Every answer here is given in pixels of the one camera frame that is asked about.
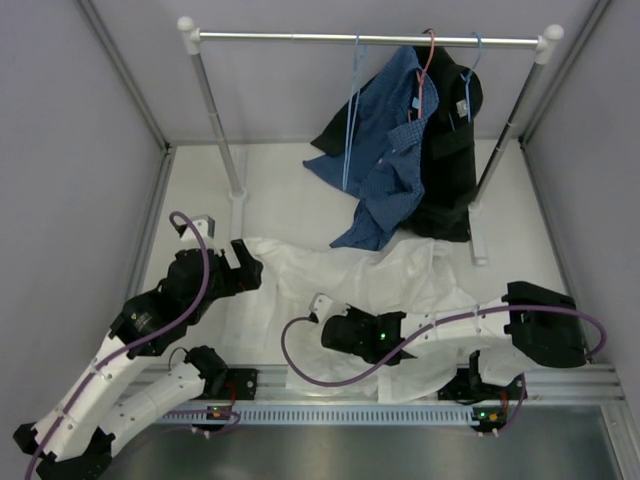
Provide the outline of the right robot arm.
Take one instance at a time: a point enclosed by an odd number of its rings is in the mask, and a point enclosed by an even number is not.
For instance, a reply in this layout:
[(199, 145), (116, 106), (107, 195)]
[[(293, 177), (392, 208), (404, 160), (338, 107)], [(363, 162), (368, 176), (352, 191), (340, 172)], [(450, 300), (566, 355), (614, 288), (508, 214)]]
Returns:
[(572, 298), (529, 282), (511, 282), (498, 300), (471, 311), (392, 311), (371, 314), (317, 295), (311, 314), (322, 327), (321, 345), (367, 364), (378, 399), (406, 403), (434, 394), (467, 365), (465, 384), (490, 396), (538, 367), (573, 369), (586, 364)]

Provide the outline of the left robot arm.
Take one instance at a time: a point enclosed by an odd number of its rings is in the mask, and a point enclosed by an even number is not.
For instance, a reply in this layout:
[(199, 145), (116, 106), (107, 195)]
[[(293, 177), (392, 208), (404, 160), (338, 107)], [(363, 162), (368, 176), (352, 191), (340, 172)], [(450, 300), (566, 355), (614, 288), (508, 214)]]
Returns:
[(146, 389), (123, 399), (129, 385), (182, 339), (217, 300), (257, 290), (262, 263), (241, 239), (223, 251), (181, 250), (158, 285), (129, 299), (98, 353), (72, 389), (44, 418), (20, 425), (13, 439), (30, 456), (29, 475), (42, 479), (97, 479), (142, 430), (179, 405), (213, 399), (229, 386), (228, 366), (210, 346), (184, 360)]

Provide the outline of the blue checked shirt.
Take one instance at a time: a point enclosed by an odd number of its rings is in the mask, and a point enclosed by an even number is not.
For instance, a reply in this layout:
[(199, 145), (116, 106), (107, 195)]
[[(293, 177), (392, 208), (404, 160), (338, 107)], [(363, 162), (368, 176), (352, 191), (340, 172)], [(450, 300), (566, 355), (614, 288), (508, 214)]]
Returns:
[(404, 46), (353, 101), (358, 126), (345, 150), (303, 165), (328, 185), (358, 200), (351, 227), (332, 248), (381, 250), (424, 195), (421, 145), (439, 97), (414, 48)]

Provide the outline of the black shirt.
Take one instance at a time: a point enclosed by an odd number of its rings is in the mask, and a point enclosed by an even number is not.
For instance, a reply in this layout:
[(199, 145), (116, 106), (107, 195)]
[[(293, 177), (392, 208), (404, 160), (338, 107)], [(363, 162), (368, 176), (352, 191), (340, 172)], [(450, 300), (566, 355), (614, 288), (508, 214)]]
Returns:
[[(460, 78), (467, 70), (444, 48), (436, 46), (428, 76), (435, 85), (439, 103), (429, 117), (421, 145), (424, 195), (396, 231), (402, 229), (421, 237), (459, 243), (471, 238), (468, 207), (477, 192), (474, 120), (484, 95), (475, 74), (471, 80), (473, 123), (468, 124), (464, 81)], [(321, 156), (335, 156), (344, 151), (348, 101), (311, 142)]]

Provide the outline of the empty light blue hanger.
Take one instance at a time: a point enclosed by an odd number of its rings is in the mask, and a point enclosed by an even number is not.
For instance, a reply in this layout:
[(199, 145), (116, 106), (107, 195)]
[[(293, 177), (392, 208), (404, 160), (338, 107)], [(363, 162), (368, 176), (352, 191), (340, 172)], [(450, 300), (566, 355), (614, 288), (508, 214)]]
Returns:
[(352, 150), (355, 139), (356, 121), (358, 115), (358, 108), (360, 102), (360, 78), (361, 68), (366, 57), (367, 47), (361, 43), (360, 32), (355, 35), (354, 41), (354, 56), (353, 56), (353, 70), (351, 80), (350, 98), (347, 103), (347, 124), (345, 130), (345, 142), (344, 142), (344, 158), (342, 165), (342, 178), (341, 189), (344, 193), (347, 192), (349, 186), (349, 176), (351, 169)]

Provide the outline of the blue hanger under black shirt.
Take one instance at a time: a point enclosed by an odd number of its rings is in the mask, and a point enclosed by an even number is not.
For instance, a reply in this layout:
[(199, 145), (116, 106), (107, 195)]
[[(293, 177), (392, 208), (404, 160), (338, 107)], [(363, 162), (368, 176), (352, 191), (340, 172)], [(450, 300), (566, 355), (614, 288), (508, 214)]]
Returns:
[(471, 67), (468, 68), (467, 73), (466, 74), (461, 74), (460, 78), (464, 81), (464, 93), (465, 93), (465, 99), (464, 99), (464, 105), (465, 105), (465, 110), (464, 113), (466, 115), (466, 119), (467, 119), (467, 123), (468, 124), (472, 124), (473, 123), (473, 107), (472, 107), (472, 96), (471, 96), (471, 80), (472, 77), (476, 74), (476, 68), (478, 67), (481, 59), (482, 59), (482, 55), (483, 55), (483, 39), (482, 36), (479, 32), (472, 32), (471, 33), (472, 36), (475, 37), (476, 39), (476, 45), (477, 45), (477, 55), (476, 55), (476, 59), (474, 60), (474, 63)]

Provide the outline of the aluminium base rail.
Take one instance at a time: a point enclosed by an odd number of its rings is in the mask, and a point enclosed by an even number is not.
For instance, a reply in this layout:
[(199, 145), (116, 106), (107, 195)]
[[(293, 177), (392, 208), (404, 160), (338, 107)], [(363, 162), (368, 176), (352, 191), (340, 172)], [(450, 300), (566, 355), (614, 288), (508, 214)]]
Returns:
[[(284, 365), (265, 365), (250, 382), (256, 388), (256, 403), (375, 403), (377, 395), (360, 387), (345, 392), (321, 389), (299, 392), (286, 387), (288, 369)], [(588, 364), (571, 370), (539, 369), (525, 374), (528, 399), (546, 405), (601, 404), (618, 402), (625, 394), (614, 367)]]

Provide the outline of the aluminium frame post left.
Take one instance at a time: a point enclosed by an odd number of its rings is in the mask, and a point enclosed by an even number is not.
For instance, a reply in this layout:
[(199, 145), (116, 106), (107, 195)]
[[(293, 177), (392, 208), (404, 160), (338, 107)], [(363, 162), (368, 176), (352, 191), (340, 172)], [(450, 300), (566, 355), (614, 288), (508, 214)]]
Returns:
[(94, 3), (89, 0), (74, 0), (73, 4), (106, 56), (115, 75), (124, 88), (126, 95), (139, 114), (144, 126), (154, 139), (155, 144), (162, 152), (167, 152), (170, 149), (170, 142), (162, 132), (142, 90), (136, 82), (98, 9)]

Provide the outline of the aluminium frame post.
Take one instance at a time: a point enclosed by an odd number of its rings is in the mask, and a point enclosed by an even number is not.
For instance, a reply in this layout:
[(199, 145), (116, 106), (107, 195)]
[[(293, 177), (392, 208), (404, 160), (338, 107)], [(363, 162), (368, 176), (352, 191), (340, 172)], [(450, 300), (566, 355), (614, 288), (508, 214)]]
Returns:
[(554, 70), (551, 80), (543, 91), (543, 94), (535, 102), (531, 117), (523, 127), (523, 130), (518, 137), (522, 150), (525, 150), (532, 140), (534, 134), (550, 110), (552, 102), (556, 99), (561, 87), (567, 80), (569, 73), (572, 71), (580, 55), (589, 43), (591, 35), (595, 32), (596, 28), (606, 16), (612, 4), (612, 0), (597, 0), (591, 2), (591, 5), (584, 18), (581, 20), (576, 33), (571, 38), (567, 50), (562, 55), (559, 66)]
[(73, 4), (106, 56), (115, 75), (124, 88), (126, 95), (139, 114), (144, 126), (154, 139), (155, 144), (162, 152), (167, 152), (170, 149), (170, 142), (162, 132), (142, 90), (136, 82), (98, 9), (94, 3), (89, 0), (74, 0)]

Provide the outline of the aluminium frame post right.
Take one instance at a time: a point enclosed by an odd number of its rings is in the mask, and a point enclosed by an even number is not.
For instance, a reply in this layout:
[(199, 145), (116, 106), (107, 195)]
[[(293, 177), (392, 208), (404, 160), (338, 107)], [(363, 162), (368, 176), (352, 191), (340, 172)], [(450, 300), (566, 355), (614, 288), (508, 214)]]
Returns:
[(559, 66), (554, 70), (551, 80), (543, 91), (543, 94), (535, 102), (531, 117), (523, 127), (523, 130), (518, 137), (522, 150), (525, 150), (532, 140), (534, 134), (550, 110), (552, 102), (556, 99), (561, 87), (567, 80), (569, 73), (572, 71), (580, 55), (589, 43), (591, 35), (595, 32), (596, 28), (606, 16), (612, 4), (612, 0), (597, 0), (591, 2), (591, 5), (584, 18), (581, 20), (576, 33), (571, 38), (567, 50), (562, 55)]

